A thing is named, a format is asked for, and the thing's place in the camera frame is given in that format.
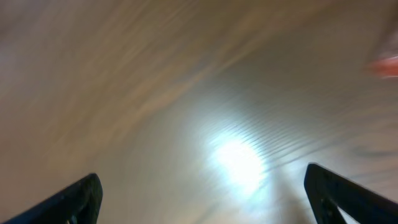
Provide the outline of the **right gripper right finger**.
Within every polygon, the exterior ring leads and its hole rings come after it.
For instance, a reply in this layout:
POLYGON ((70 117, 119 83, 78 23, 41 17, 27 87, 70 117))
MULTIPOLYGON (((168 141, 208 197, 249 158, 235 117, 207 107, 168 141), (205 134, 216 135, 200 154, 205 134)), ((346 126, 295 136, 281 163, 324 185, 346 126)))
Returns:
POLYGON ((304 187, 317 223, 345 223, 340 210, 359 223, 397 223, 397 203, 319 164, 308 164, 304 187))

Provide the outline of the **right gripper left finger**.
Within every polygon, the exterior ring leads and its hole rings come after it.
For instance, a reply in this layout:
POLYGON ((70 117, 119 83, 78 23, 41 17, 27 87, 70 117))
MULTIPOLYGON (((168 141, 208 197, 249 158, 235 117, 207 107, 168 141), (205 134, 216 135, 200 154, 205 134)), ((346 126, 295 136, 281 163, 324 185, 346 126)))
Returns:
POLYGON ((90 173, 5 224, 96 224, 102 198, 100 179, 90 173))

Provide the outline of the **red Top snack packet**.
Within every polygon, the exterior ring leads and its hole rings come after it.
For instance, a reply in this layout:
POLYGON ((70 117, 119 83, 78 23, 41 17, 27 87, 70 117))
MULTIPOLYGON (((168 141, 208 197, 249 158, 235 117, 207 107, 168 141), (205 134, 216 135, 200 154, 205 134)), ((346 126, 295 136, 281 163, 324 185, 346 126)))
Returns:
POLYGON ((371 70, 382 78, 397 77, 397 57, 383 58, 370 64, 371 70))

